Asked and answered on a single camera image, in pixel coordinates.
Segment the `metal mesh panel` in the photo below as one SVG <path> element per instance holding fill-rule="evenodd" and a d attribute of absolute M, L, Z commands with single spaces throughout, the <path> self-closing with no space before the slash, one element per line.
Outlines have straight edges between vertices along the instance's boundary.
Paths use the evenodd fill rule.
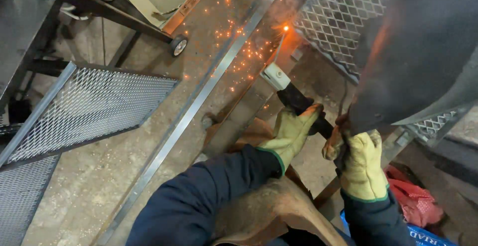
<path fill-rule="evenodd" d="M 457 112 L 451 111 L 443 115 L 414 123 L 413 125 L 417 128 L 419 134 L 422 134 L 427 138 L 433 138 L 433 136 L 456 114 Z"/>
<path fill-rule="evenodd" d="M 76 68 L 7 162 L 138 126 L 177 82 L 170 78 Z"/>
<path fill-rule="evenodd" d="M 21 244 L 59 157 L 0 170 L 1 246 Z"/>
<path fill-rule="evenodd" d="M 365 20 L 382 15 L 387 0 L 307 0 L 298 12 L 296 29 L 348 69 Z"/>

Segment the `person's left hand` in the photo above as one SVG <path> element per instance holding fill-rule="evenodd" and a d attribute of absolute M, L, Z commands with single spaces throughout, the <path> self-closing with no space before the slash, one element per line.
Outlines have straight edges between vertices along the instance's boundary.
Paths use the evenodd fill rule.
<path fill-rule="evenodd" d="M 323 110 L 322 104 L 314 104 L 299 116 L 290 108 L 283 108 L 277 115 L 274 139 L 261 143 L 257 149 L 269 151 L 277 157 L 281 163 L 282 175 L 302 149 L 310 127 Z"/>

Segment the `person's right hand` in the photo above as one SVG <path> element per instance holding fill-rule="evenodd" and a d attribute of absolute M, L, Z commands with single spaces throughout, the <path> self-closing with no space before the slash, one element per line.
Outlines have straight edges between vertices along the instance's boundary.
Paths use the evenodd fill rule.
<path fill-rule="evenodd" d="M 335 160 L 342 155 L 344 166 L 340 184 L 350 197 L 365 202 L 386 199 L 388 182 L 380 167 L 382 142 L 379 132 L 372 130 L 351 136 L 346 125 L 334 128 L 322 149 L 323 157 Z"/>

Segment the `black handle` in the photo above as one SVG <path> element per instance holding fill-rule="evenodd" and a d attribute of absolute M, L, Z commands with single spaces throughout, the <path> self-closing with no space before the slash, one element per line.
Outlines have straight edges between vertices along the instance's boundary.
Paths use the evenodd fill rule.
<path fill-rule="evenodd" d="M 302 114 L 307 108 L 314 104 L 313 99 L 305 97 L 292 83 L 289 83 L 284 90 L 278 91 L 277 96 L 282 104 L 291 107 L 296 115 Z M 332 136 L 334 127 L 326 120 L 325 116 L 325 112 L 320 113 L 319 118 L 310 128 L 309 135 L 314 135 L 318 132 L 325 139 L 329 139 Z"/>

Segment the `yellow glove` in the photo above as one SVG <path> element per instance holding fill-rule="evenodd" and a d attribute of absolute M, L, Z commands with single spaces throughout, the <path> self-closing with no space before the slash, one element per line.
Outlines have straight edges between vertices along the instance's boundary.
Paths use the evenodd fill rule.
<path fill-rule="evenodd" d="M 292 109 L 284 108 L 277 115 L 273 132 L 274 139 L 261 143 L 257 149 L 273 153 L 282 168 L 282 175 L 302 149 L 312 124 L 317 120 L 323 105 L 315 104 L 297 116 Z"/>
<path fill-rule="evenodd" d="M 372 130 L 370 134 L 351 136 L 349 131 L 344 131 L 342 136 L 336 127 L 322 150 L 324 158 L 334 160 L 340 154 L 340 146 L 344 143 L 342 137 L 350 150 L 343 156 L 345 168 L 340 177 L 343 190 L 364 202 L 387 199 L 388 182 L 380 167 L 382 139 L 379 132 Z"/>

